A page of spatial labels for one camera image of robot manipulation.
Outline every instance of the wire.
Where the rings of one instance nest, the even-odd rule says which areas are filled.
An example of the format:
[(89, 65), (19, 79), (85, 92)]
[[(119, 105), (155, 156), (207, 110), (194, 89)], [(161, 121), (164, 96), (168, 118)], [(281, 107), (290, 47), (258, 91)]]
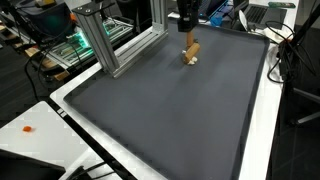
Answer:
[[(278, 24), (281, 24), (285, 27), (287, 27), (292, 33), (290, 36), (288, 36), (287, 38), (285, 38), (284, 36), (282, 36), (281, 34), (279, 34), (278, 32), (276, 32), (275, 30), (273, 30), (271, 27), (270, 27), (270, 23), (278, 23)], [(308, 56), (308, 53), (307, 51), (305, 51), (305, 49), (303, 48), (303, 50), (305, 51), (305, 53), (307, 54), (308, 56), (308, 61), (309, 63), (311, 64), (311, 68), (309, 67), (309, 65), (307, 65), (307, 63), (305, 62), (305, 60), (301, 57), (300, 53), (298, 52), (297, 49), (295, 49), (294, 47), (292, 47), (292, 45), (290, 44), (288, 38), (291, 37), (292, 35), (294, 35), (294, 32), (293, 30), (286, 24), (284, 23), (281, 23), (281, 22), (277, 22), (277, 21), (267, 21), (266, 22), (266, 26), (267, 28), (269, 28), (272, 32), (274, 32), (275, 34), (277, 34), (278, 36), (280, 36), (281, 38), (283, 38), (283, 42), (279, 45), (279, 60), (277, 61), (277, 63), (273, 66), (273, 68), (270, 69), (270, 71), (268, 72), (268, 79), (272, 82), (277, 82), (277, 83), (284, 83), (284, 82), (289, 82), (289, 81), (292, 81), (293, 79), (299, 77), (299, 74), (302, 72), (302, 64), (314, 75), (316, 76), (317, 73), (315, 71), (315, 68), (311, 62), (311, 59), (310, 59), (310, 56)], [(291, 56), (292, 55), (295, 55), (296, 57), (298, 57), (299, 61), (298, 61), (298, 66), (297, 66), (297, 70), (293, 69), (293, 66), (291, 64)], [(283, 82), (280, 82), (280, 81), (275, 81), (273, 79), (270, 78), (270, 74), (271, 72), (275, 69), (275, 66), (277, 66), (280, 62), (280, 60), (282, 60), (285, 64), (286, 64), (286, 72), (285, 72), (285, 75), (286, 77), (288, 77), (288, 79), (285, 79)], [(297, 72), (297, 77), (294, 77), (294, 74), (292, 74), (291, 72)]]
[(78, 57), (79, 64), (80, 64), (80, 66), (81, 66), (81, 70), (82, 70), (82, 72), (83, 72), (84, 69), (83, 69), (83, 66), (82, 66), (82, 61), (81, 61), (81, 58), (80, 58), (80, 56), (79, 56), (79, 54), (78, 54), (77, 49), (76, 49), (70, 42), (67, 41), (67, 43), (69, 44), (69, 46), (72, 47), (73, 51), (76, 53), (76, 55), (77, 55), (77, 57)]
[(279, 58), (279, 59), (277, 60), (277, 62), (274, 64), (274, 66), (268, 71), (268, 74), (267, 74), (267, 78), (268, 78), (270, 81), (272, 81), (272, 82), (274, 82), (274, 83), (278, 83), (278, 84), (282, 84), (282, 83), (284, 83), (284, 82), (273, 80), (273, 79), (270, 77), (270, 75), (271, 75), (272, 71), (277, 67), (277, 65), (279, 64), (280, 60), (281, 60), (281, 59)]
[(32, 81), (32, 78), (30, 77), (30, 74), (29, 74), (29, 72), (28, 72), (28, 64), (30, 63), (31, 59), (32, 59), (34, 56), (38, 55), (40, 52), (41, 52), (41, 51), (38, 51), (37, 53), (35, 53), (34, 55), (32, 55), (32, 56), (28, 59), (28, 61), (26, 62), (26, 64), (24, 65), (24, 72), (26, 73), (26, 75), (27, 75), (27, 77), (28, 77), (28, 79), (29, 79), (29, 82), (30, 82), (31, 87), (32, 87), (32, 91), (33, 91), (34, 98), (37, 100), (37, 102), (39, 102), (39, 98), (38, 98), (37, 91), (36, 91), (36, 88), (35, 88), (35, 86), (34, 86), (34, 83), (33, 83), (33, 81)]
[(20, 32), (20, 29), (18, 27), (18, 23), (17, 23), (17, 20), (16, 18), (13, 17), (13, 20), (14, 20), (14, 24), (16, 25), (16, 28), (17, 28), (17, 31), (18, 31), (18, 36), (19, 36), (19, 39), (20, 39), (20, 42), (23, 44), (23, 40), (21, 38), (21, 32)]
[(143, 24), (147, 23), (149, 20), (152, 20), (152, 18), (148, 18), (144, 20), (142, 23), (139, 23), (139, 27), (141, 27)]
[(102, 177), (106, 177), (106, 176), (109, 176), (109, 175), (114, 174), (114, 173), (115, 173), (114, 171), (113, 172), (109, 172), (107, 174), (104, 174), (104, 175), (101, 175), (101, 176), (98, 176), (98, 177), (95, 177), (95, 178), (92, 178), (92, 179), (100, 179)]
[(42, 87), (44, 89), (48, 89), (42, 82), (41, 78), (40, 78), (40, 68), (42, 66), (43, 61), (45, 60), (45, 58), (47, 57), (48, 53), (54, 48), (54, 46), (58, 43), (59, 41), (56, 41), (47, 51), (46, 53), (42, 56), (41, 60), (39, 61), (39, 66), (37, 69), (37, 76), (38, 76), (38, 80), (40, 81)]
[(107, 163), (106, 163), (106, 162), (101, 162), (101, 163), (99, 163), (99, 164), (96, 164), (96, 165), (94, 165), (94, 166), (92, 166), (92, 167), (90, 167), (90, 168), (88, 168), (88, 169), (80, 172), (80, 173), (77, 174), (76, 176), (72, 177), (70, 180), (77, 180), (77, 179), (78, 179), (80, 176), (82, 176), (83, 174), (86, 174), (86, 173), (88, 173), (88, 172), (90, 172), (90, 171), (92, 171), (92, 170), (94, 170), (94, 169), (97, 169), (98, 167), (101, 167), (101, 166), (103, 166), (103, 165), (105, 165), (105, 164), (107, 164)]
[(277, 31), (275, 31), (273, 28), (271, 28), (271, 27), (269, 26), (269, 23), (278, 23), (278, 24), (281, 24), (281, 25), (287, 27), (287, 28), (291, 31), (290, 36), (292, 36), (292, 35), (295, 34), (294, 31), (293, 31), (288, 25), (286, 25), (286, 24), (284, 24), (284, 23), (281, 23), (281, 22), (278, 22), (278, 21), (267, 21), (267, 22), (265, 23), (265, 25), (267, 26), (267, 28), (270, 29), (270, 31), (272, 31), (272, 32), (274, 32), (275, 34), (277, 34), (278, 36), (280, 36), (280, 37), (281, 37), (283, 40), (285, 40), (285, 41), (287, 41), (288, 38), (283, 37), (281, 34), (279, 34)]
[(114, 18), (112, 17), (112, 13), (111, 13), (111, 6), (109, 6), (108, 7), (108, 11), (109, 11), (109, 14), (107, 14), (110, 18), (111, 18), (111, 20), (113, 21), (113, 23), (115, 24), (115, 25), (118, 25), (118, 26), (126, 26), (126, 27), (130, 27), (130, 28), (132, 28), (133, 26), (128, 26), (128, 25), (126, 25), (126, 24), (118, 24), (115, 20), (114, 20)]

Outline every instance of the floor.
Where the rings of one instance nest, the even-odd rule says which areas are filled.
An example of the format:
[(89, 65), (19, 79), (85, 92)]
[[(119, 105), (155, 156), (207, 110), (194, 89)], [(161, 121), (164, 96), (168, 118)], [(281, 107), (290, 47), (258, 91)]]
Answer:
[[(296, 24), (302, 25), (310, 14), (313, 0), (300, 0)], [(320, 71), (320, 18), (304, 42), (317, 69)], [(17, 115), (32, 107), (36, 101), (27, 80), (23, 66), (27, 59), (16, 54), (11, 47), (0, 49), (0, 127)], [(34, 70), (29, 72), (35, 82), (37, 92), (43, 100), (61, 84), (45, 89), (39, 83)], [(320, 95), (320, 79), (307, 72), (301, 75), (297, 87)], [(284, 96), (282, 107), (285, 113), (279, 116), (277, 133), (274, 138), (268, 179), (271, 180), (317, 180), (320, 179), (320, 119), (302, 126), (291, 126), (290, 122), (320, 110), (320, 105), (312, 103), (297, 94)]]
[[(300, 0), (296, 20), (298, 30), (310, 14), (314, 1)], [(320, 18), (312, 26), (303, 43), (315, 68), (320, 72)], [(295, 87), (320, 95), (320, 78), (312, 76), (305, 68), (294, 82)], [(271, 180), (320, 179), (320, 118), (299, 126), (291, 123), (320, 110), (320, 105), (289, 92), (282, 98), (284, 113), (278, 117), (276, 136), (272, 148), (269, 177)]]
[[(320, 3), (319, 0), (300, 0), (296, 24), (302, 25), (309, 17), (313, 3), (316, 1), (315, 7)], [(320, 18), (314, 23), (313, 28), (320, 29)]]

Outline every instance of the table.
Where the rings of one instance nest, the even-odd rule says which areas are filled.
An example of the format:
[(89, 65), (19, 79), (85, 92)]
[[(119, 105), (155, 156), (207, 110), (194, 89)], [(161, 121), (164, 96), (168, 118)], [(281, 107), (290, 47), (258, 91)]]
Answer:
[[(32, 132), (23, 132), (31, 126)], [(103, 160), (46, 103), (39, 102), (0, 129), (0, 149), (62, 166), (67, 179), (80, 165), (89, 168)], [(112, 172), (105, 165), (89, 172), (91, 177)], [(120, 179), (112, 174), (105, 179)]]
[[(269, 1), (252, 0), (250, 3), (267, 5)], [(297, 7), (298, 0), (292, 1)], [(291, 28), (297, 14), (296, 9), (288, 9), (284, 23)], [(267, 79), (267, 72), (276, 61), (275, 54), (277, 47), (271, 45), (264, 64), (260, 84), (257, 92), (256, 102), (251, 118), (247, 143), (243, 156), (243, 162), (239, 179), (260, 180), (266, 178), (268, 162), (272, 147), (272, 140), (275, 130), (277, 113), (279, 109), (282, 86), (270, 82)], [(149, 167), (143, 161), (134, 156), (109, 135), (93, 125), (85, 117), (70, 107), (63, 98), (75, 87), (101, 70), (99, 63), (95, 64), (72, 81), (62, 86), (50, 95), (50, 98), (57, 103), (70, 117), (91, 134), (114, 158), (127, 168), (138, 179), (165, 179), (157, 171)]]

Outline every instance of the small orange piece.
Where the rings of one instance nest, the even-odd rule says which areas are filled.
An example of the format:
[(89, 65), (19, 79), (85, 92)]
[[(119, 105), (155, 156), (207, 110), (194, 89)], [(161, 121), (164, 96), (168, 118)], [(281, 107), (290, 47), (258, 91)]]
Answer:
[(70, 13), (70, 19), (71, 19), (73, 22), (77, 22), (77, 18), (76, 18), (76, 16), (75, 16), (73, 13)]
[(32, 130), (32, 128), (30, 126), (25, 126), (22, 129), (24, 132), (30, 132)]

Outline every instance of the gray work surface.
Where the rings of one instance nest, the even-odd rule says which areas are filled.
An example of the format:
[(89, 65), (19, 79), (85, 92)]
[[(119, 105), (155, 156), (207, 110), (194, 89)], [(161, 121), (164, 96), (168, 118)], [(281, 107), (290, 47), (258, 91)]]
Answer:
[(73, 108), (169, 179), (236, 179), (266, 39), (197, 26), (195, 66), (185, 33), (169, 36), (119, 79), (98, 72), (65, 97)]

